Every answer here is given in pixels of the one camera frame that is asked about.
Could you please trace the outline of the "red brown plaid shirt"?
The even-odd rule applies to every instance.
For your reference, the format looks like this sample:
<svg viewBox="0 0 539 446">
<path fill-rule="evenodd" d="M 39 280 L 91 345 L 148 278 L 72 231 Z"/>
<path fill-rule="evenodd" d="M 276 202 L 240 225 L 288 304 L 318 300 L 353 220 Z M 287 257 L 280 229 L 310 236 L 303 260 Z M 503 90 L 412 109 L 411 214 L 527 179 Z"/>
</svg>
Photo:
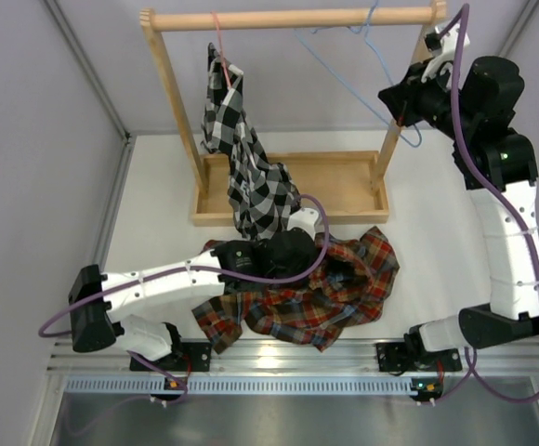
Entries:
<svg viewBox="0 0 539 446">
<path fill-rule="evenodd" d="M 191 313 L 218 354 L 244 326 L 324 351 L 344 329 L 380 319 L 399 270 L 388 238 L 373 226 L 358 239 L 331 237 L 322 263 L 300 284 L 212 297 Z"/>
</svg>

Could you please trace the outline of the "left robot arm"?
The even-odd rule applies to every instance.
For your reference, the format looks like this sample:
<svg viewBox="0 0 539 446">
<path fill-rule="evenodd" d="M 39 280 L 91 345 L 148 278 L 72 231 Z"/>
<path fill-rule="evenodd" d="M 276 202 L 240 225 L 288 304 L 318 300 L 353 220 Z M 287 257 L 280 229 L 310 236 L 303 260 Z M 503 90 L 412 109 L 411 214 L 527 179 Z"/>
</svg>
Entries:
<svg viewBox="0 0 539 446">
<path fill-rule="evenodd" d="M 221 242 L 196 257 L 160 268 L 104 273 L 89 265 L 78 273 L 68 297 L 72 349 L 91 353 L 116 347 L 137 353 L 161 370 L 173 370 L 182 359 L 176 326 L 148 321 L 140 311 L 257 292 L 300 276 L 317 257 L 312 234 L 294 228 L 257 242 Z"/>
</svg>

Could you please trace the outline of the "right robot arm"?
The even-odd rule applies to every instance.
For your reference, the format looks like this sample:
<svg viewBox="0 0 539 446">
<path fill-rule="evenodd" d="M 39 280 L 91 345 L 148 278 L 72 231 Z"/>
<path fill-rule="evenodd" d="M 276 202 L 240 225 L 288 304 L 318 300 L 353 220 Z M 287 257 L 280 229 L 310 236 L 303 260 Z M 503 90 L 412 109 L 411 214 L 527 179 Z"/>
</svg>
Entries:
<svg viewBox="0 0 539 446">
<path fill-rule="evenodd" d="M 454 163 L 480 218 L 491 277 L 487 303 L 425 322 L 405 335 L 404 357 L 425 369 L 441 352 L 484 349 L 539 335 L 538 169 L 532 143 L 510 123 L 525 82 L 509 59 L 470 66 L 452 98 L 451 65 L 410 66 L 378 96 L 404 125 L 425 121 L 454 142 Z"/>
</svg>

